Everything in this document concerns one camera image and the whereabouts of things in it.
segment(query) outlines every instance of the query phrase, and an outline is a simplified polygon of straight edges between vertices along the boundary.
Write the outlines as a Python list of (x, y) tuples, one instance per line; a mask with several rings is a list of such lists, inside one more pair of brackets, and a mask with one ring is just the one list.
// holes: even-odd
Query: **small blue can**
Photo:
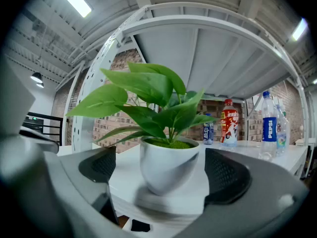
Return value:
[(203, 142), (205, 145), (213, 144), (213, 122), (204, 123), (204, 139)]

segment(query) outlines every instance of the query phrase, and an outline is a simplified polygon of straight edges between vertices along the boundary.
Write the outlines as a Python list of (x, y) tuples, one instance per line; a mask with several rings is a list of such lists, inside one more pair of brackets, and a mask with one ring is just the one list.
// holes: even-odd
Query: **metal railing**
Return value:
[(63, 118), (47, 116), (47, 115), (33, 113), (33, 112), (28, 112), (28, 116), (59, 121), (59, 126), (44, 125), (44, 124), (38, 124), (38, 123), (32, 123), (32, 122), (26, 122), (26, 121), (23, 122), (23, 126), (28, 127), (30, 129), (32, 129), (32, 127), (34, 127), (34, 128), (35, 127), (58, 128), (59, 129), (59, 133), (42, 133), (42, 134), (43, 135), (59, 136), (59, 141), (57, 141), (57, 143), (59, 143), (59, 145), (62, 146), (61, 133), (62, 133)]

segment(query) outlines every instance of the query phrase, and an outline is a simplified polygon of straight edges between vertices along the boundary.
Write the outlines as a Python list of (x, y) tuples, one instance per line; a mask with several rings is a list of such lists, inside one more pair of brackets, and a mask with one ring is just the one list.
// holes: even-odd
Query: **moss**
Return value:
[(192, 144), (182, 142), (182, 141), (175, 141), (174, 143), (169, 144), (165, 140), (160, 138), (148, 138), (145, 140), (145, 142), (151, 145), (161, 146), (165, 148), (172, 148), (172, 149), (189, 149), (194, 147)]

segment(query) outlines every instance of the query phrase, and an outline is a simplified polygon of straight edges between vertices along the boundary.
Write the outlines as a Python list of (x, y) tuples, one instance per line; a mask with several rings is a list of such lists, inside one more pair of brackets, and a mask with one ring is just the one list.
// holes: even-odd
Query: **ceiling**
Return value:
[(212, 4), (252, 18), (291, 54), (309, 83), (317, 77), (317, 57), (306, 33), (290, 37), (301, 18), (285, 0), (85, 0), (92, 11), (85, 17), (67, 0), (31, 0), (8, 35), (4, 53), (24, 68), (61, 82), (82, 60), (93, 60), (111, 33), (146, 4), (191, 1)]

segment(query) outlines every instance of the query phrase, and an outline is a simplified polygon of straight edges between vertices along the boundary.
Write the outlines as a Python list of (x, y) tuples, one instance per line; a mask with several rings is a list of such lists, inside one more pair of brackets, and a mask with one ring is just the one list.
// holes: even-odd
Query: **red bottle label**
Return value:
[(221, 143), (234, 144), (237, 141), (239, 114), (234, 109), (226, 109), (221, 113)]

